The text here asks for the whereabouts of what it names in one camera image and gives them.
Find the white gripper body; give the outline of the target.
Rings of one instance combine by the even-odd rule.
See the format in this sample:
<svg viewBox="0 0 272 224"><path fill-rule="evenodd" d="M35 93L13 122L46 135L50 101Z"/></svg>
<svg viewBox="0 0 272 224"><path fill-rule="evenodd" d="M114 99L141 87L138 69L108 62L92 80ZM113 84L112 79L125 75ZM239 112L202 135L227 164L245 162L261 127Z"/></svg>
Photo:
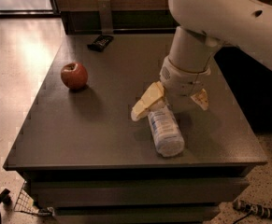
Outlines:
<svg viewBox="0 0 272 224"><path fill-rule="evenodd" d="M182 71L174 66L168 57L165 57L160 71L160 81L165 88L166 100L174 113L189 111L199 106L191 99L191 96L205 88L205 77L209 75L209 68L200 73Z"/></svg>

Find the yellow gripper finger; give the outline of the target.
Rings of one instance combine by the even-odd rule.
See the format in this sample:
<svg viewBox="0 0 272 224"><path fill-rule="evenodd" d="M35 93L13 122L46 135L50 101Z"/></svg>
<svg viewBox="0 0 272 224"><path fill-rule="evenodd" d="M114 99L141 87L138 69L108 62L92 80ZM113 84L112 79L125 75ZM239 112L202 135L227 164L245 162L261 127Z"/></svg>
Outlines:
<svg viewBox="0 0 272 224"><path fill-rule="evenodd" d="M131 111L132 121L145 118L151 111L165 106L165 88L160 81L153 82L136 102Z"/></svg>
<svg viewBox="0 0 272 224"><path fill-rule="evenodd" d="M195 93L191 99L199 105L204 111L208 110L208 93L205 89Z"/></svg>

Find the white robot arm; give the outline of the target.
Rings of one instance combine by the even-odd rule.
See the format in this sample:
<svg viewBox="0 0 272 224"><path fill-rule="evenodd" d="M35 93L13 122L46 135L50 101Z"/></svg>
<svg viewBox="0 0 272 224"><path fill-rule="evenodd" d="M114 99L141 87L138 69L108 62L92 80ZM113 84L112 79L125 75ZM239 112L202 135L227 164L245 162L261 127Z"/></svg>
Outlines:
<svg viewBox="0 0 272 224"><path fill-rule="evenodd" d="M272 6L258 0L168 0L179 24L160 80L152 83L131 111L134 121L171 105L177 112L192 100L209 106L203 77L222 46L232 45L272 70Z"/></svg>

